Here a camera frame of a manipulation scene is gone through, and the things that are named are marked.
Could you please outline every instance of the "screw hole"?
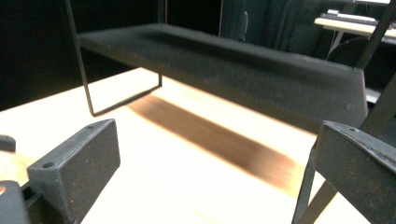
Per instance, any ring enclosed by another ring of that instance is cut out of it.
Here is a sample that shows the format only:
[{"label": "screw hole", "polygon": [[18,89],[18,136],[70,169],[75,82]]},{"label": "screw hole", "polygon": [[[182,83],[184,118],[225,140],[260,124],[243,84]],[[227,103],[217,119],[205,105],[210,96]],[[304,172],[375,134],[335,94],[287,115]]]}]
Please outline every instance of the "screw hole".
[{"label": "screw hole", "polygon": [[52,161],[44,163],[41,167],[43,167],[44,169],[47,169],[47,168],[50,168],[51,166],[53,166],[53,162]]}]

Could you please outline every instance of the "desk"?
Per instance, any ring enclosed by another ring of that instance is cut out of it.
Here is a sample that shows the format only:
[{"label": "desk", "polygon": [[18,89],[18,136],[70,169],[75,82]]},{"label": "desk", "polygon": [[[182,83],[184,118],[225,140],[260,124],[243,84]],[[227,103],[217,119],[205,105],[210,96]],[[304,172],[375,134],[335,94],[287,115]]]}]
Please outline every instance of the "desk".
[{"label": "desk", "polygon": [[[339,32],[334,42],[332,43],[330,52],[332,52],[332,50],[334,50],[340,44],[341,38],[344,33],[370,36],[375,29],[375,26],[372,25],[357,24],[347,21],[334,21],[323,18],[316,18],[315,24],[322,25],[324,29],[334,30]],[[394,29],[387,30],[387,32],[384,35],[383,41],[387,43],[395,44],[396,43],[395,38],[396,38],[396,30]]]},{"label": "desk", "polygon": [[[92,83],[92,99],[105,107],[156,81],[136,69]],[[121,166],[83,223],[290,223],[316,137],[169,78],[98,118],[82,88],[2,111],[0,133],[17,140],[18,153],[0,154],[0,179],[22,185],[29,164],[85,125],[110,118]],[[336,197],[318,223],[346,217],[364,223]]]}]

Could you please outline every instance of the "metal leg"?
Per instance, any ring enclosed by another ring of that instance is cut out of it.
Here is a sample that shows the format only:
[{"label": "metal leg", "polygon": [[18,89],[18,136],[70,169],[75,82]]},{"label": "metal leg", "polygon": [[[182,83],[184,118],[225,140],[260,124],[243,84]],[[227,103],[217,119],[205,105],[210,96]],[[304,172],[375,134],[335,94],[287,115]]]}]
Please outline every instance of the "metal leg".
[{"label": "metal leg", "polygon": [[87,75],[85,73],[84,62],[82,61],[81,51],[80,51],[79,45],[78,45],[78,35],[77,35],[77,31],[76,31],[76,25],[75,25],[74,19],[73,19],[73,12],[72,12],[72,8],[71,8],[71,4],[70,4],[69,0],[64,0],[64,3],[66,6],[66,10],[67,10],[67,18],[68,18],[68,22],[70,24],[73,41],[75,43],[75,50],[76,50],[77,58],[78,58],[79,72],[81,73],[82,85],[84,86],[84,91],[85,91],[85,95],[87,97],[87,102],[88,102],[88,108],[90,109],[90,113],[92,116],[94,116],[94,117],[100,116],[100,115],[103,115],[103,114],[105,114],[113,109],[116,109],[122,105],[131,103],[132,101],[137,100],[137,99],[159,89],[163,85],[163,76],[159,74],[159,81],[158,81],[157,86],[155,86],[149,90],[139,92],[138,94],[131,96],[130,98],[128,98],[126,100],[120,101],[114,105],[109,106],[108,108],[105,108],[101,111],[95,112],[93,110],[92,98],[91,98],[91,94],[90,94],[90,88],[88,87],[88,79],[87,79]]},{"label": "metal leg", "polygon": [[370,41],[367,44],[366,49],[358,60],[356,67],[364,70],[368,63],[371,61],[376,48],[382,41],[385,32],[388,30],[390,24],[395,19],[396,15],[396,0],[391,0],[388,4],[387,10],[385,11],[382,19],[379,21],[378,25],[375,27],[373,34],[370,36]]},{"label": "metal leg", "polygon": [[157,0],[157,22],[168,23],[168,0]]},{"label": "metal leg", "polygon": [[326,206],[332,201],[337,190],[326,180],[315,195],[311,204],[306,208],[298,223],[315,223],[319,215]]},{"label": "metal leg", "polygon": [[343,31],[338,32],[337,37],[335,38],[334,42],[332,42],[332,46],[330,47],[329,55],[330,55],[330,53],[332,53],[332,51],[334,49],[336,49],[338,47],[338,45],[340,45],[341,38],[343,38],[343,35],[344,35]]},{"label": "metal leg", "polygon": [[312,146],[311,152],[309,153],[309,160],[305,167],[303,183],[300,187],[300,192],[297,199],[296,209],[294,210],[292,224],[299,223],[299,220],[303,216],[308,207],[309,196],[311,195],[312,184],[315,177],[314,159],[317,152],[315,143]]}]

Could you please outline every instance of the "light wood surface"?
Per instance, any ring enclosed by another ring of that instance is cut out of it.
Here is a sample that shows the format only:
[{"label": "light wood surface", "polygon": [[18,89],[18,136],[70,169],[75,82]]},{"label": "light wood surface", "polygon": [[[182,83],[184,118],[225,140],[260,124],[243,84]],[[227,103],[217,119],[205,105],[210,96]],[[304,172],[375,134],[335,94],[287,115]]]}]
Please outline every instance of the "light wood surface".
[{"label": "light wood surface", "polygon": [[389,0],[361,0],[357,1],[357,3],[378,3],[378,4],[389,4]]},{"label": "light wood surface", "polygon": [[[95,110],[156,84],[144,69],[90,85]],[[116,119],[121,167],[83,223],[290,223],[316,136],[165,78],[151,95],[99,118],[82,88],[0,113],[17,154],[0,153],[0,180],[79,129]],[[314,191],[322,179],[316,178]],[[317,223],[364,223],[336,196]]]},{"label": "light wood surface", "polygon": [[[322,25],[323,28],[328,30],[335,30],[354,35],[366,36],[370,36],[375,29],[375,26],[372,25],[364,25],[347,21],[334,21],[323,18],[316,18],[315,24]],[[396,38],[396,30],[387,30],[387,32],[385,33],[385,37]]]}]

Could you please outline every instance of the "keyboard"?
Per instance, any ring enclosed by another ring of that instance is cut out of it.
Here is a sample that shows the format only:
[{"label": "keyboard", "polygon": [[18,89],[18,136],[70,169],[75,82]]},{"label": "keyboard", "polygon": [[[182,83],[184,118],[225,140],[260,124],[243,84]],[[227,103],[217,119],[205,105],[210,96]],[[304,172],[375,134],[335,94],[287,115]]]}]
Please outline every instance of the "keyboard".
[{"label": "keyboard", "polygon": [[340,14],[336,15],[336,14],[331,14],[331,13],[320,14],[321,18],[327,19],[327,20],[347,21],[347,22],[353,22],[353,23],[358,23],[358,24],[363,24],[363,25],[373,25],[373,26],[378,25],[378,21],[360,19],[362,17],[359,17],[359,16],[352,16],[352,15],[348,15],[348,16],[350,16],[350,17],[343,17],[343,16],[340,16]]}]

